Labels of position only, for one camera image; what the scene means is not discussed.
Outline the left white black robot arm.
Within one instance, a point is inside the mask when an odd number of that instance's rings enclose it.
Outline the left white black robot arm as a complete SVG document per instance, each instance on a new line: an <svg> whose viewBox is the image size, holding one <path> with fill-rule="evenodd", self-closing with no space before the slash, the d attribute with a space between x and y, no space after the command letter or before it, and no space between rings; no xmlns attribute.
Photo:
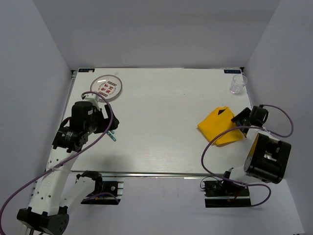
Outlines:
<svg viewBox="0 0 313 235"><path fill-rule="evenodd" d="M78 174L75 185L67 193L63 193L63 189L76 160L75 154L82 153L89 135L105 135L118 124L110 105L102 109L96 101L75 102L71 116L61 123L52 143L46 175L27 208L18 211L17 219L32 231L62 235L69 215L82 202L106 195L113 197L112 193L103 191L103 179L97 171Z"/></svg>

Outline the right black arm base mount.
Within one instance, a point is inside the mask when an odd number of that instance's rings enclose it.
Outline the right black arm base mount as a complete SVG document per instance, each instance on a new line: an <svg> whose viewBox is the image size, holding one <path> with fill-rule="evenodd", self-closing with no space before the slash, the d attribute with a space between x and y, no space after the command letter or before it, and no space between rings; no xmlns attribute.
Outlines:
<svg viewBox="0 0 313 235"><path fill-rule="evenodd" d="M204 191L206 208L245 208L251 206L248 188L218 180L205 180L200 184Z"/></svg>

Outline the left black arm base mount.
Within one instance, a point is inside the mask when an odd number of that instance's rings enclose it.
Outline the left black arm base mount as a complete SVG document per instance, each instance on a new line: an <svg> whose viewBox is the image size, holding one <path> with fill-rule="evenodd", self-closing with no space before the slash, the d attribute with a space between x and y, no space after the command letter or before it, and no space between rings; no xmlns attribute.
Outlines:
<svg viewBox="0 0 313 235"><path fill-rule="evenodd" d="M82 202L82 205L118 205L121 201L124 188L124 178L105 177L103 178L100 192L89 194Z"/></svg>

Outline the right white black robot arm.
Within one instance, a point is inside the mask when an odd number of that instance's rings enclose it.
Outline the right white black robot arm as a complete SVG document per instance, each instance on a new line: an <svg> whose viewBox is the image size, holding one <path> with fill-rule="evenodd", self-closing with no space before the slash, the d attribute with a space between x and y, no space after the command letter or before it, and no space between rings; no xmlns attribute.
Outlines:
<svg viewBox="0 0 313 235"><path fill-rule="evenodd" d="M233 195L239 183L257 182L278 184L284 178L291 144L273 137L274 133L263 127L268 119L267 105L260 104L252 109L245 108L231 119L249 143L244 149L245 163L227 170L221 182L221 190L226 195Z"/></svg>

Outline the yellow printed cloth napkin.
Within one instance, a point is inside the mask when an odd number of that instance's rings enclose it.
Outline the yellow printed cloth napkin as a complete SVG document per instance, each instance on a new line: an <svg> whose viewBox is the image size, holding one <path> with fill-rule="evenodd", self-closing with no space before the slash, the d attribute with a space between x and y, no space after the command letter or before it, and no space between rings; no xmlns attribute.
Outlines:
<svg viewBox="0 0 313 235"><path fill-rule="evenodd" d="M208 141L212 141L220 133L235 127L231 121L233 117L234 114L229 107L218 107L198 124L198 129ZM233 130L219 137L214 144L223 146L240 141L242 138L243 135L240 130Z"/></svg>

